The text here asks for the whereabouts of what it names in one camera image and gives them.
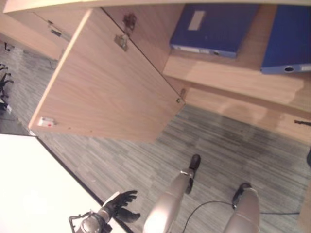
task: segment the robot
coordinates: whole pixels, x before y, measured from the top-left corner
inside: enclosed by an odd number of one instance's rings
[[[184,193],[192,190],[195,173],[199,168],[201,157],[195,154],[188,168],[180,171],[171,186],[161,195],[145,222],[143,233],[169,233],[178,215]],[[137,191],[128,191],[116,196],[97,213],[70,217],[72,233],[109,233],[112,229],[109,221],[115,217],[123,222],[135,222],[140,214],[124,209],[136,198]],[[249,183],[243,183],[232,199],[234,214],[228,221],[224,233],[259,233],[259,199],[255,189]],[[86,217],[78,231],[74,231],[72,220]]]

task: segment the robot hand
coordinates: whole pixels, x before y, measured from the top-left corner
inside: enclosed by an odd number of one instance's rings
[[[129,202],[136,199],[136,190],[120,193],[113,200],[109,201],[103,209],[109,214],[110,218],[115,217],[123,222],[135,222],[140,218],[140,214],[134,214],[129,210],[122,208]]]

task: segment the gray carpet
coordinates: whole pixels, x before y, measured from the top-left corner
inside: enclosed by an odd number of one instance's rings
[[[3,46],[0,61],[8,65],[15,81],[8,86],[12,113],[26,127],[53,73],[50,62],[18,48],[6,52]],[[129,224],[136,233],[157,197],[194,153],[202,156],[202,163],[172,233],[182,231],[197,205],[230,201],[245,181],[257,189],[262,211],[299,211],[311,178],[306,164],[309,145],[192,106],[184,107],[151,144],[35,133],[103,200],[115,191],[137,189],[138,199],[129,206],[142,214],[138,222]],[[185,232],[221,233],[231,213],[230,206],[204,206]],[[261,232],[298,233],[297,218],[261,216]]]

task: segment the label sticker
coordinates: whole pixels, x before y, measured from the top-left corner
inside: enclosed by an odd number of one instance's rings
[[[188,31],[197,31],[200,29],[202,20],[205,16],[205,11],[195,11],[192,20],[188,26]]]

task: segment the cabinet door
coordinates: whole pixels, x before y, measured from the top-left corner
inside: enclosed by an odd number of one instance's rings
[[[30,122],[32,130],[153,141],[184,105],[139,49],[115,42],[119,27],[89,9]],[[38,126],[41,117],[53,127]]]

